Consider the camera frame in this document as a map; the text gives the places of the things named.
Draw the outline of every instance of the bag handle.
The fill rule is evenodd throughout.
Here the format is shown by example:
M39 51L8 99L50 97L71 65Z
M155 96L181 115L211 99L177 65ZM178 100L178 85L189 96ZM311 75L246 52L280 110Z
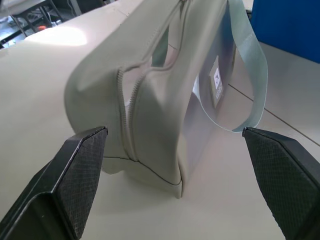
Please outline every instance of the bag handle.
M206 112L201 102L199 78L196 79L193 93L198 98L207 117L218 127L233 133L241 133L244 127L256 127L265 109L268 85L268 64L264 52L258 42L242 0L228 0L231 18L231 30L235 45L248 71L253 88L253 106L247 120L233 130L217 124Z

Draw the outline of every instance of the table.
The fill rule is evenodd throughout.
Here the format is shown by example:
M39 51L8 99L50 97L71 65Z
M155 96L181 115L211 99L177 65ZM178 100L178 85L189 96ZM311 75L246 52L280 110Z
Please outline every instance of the table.
M63 99L68 77L137 4L117 1L0 51L0 218L73 134ZM242 64L237 56L219 115L231 125L245 119L252 105ZM276 67L271 64L270 71ZM268 101L275 93L271 87ZM277 108L290 110L284 103ZM265 111L258 127L297 139L320 160L320 147L280 119ZM101 173L82 239L284 240L260 193L244 139L217 127L213 132L181 199L124 173Z

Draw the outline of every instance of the tag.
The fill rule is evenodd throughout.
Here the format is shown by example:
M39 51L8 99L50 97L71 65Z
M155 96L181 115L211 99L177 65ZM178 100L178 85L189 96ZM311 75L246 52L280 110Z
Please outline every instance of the tag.
M215 59L215 62L209 74L209 80L211 82L212 101L214 107L216 108L224 90L219 70L219 56L217 56Z

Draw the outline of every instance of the blue panel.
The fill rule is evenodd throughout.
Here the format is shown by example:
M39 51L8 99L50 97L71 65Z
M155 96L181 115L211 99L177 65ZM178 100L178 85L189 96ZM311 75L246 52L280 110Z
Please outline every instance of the blue panel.
M259 41L320 63L320 0L254 0Z

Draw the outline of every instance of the beige bag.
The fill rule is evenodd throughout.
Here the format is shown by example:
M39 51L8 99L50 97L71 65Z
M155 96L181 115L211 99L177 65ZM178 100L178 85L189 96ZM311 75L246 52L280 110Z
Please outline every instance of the beige bag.
M174 47L170 24L179 29ZM79 64L65 89L76 133L108 128L103 170L126 171L180 198L213 125L208 77L219 68L228 83L234 42L255 96L248 120L234 130L241 132L261 118L268 77L242 0L144 0Z

